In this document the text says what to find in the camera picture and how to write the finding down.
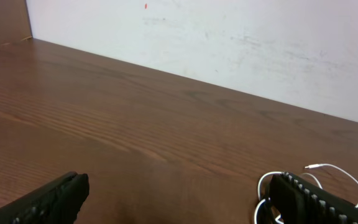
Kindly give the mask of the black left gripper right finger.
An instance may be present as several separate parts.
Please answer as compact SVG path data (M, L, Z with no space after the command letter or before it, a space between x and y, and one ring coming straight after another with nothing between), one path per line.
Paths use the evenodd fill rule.
M358 224L358 208L292 174L276 174L268 197L284 223Z

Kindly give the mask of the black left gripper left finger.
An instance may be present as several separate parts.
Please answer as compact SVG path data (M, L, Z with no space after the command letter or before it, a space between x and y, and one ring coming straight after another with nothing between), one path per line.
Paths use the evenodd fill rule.
M68 172L0 208L0 223L73 224L90 192L87 174Z

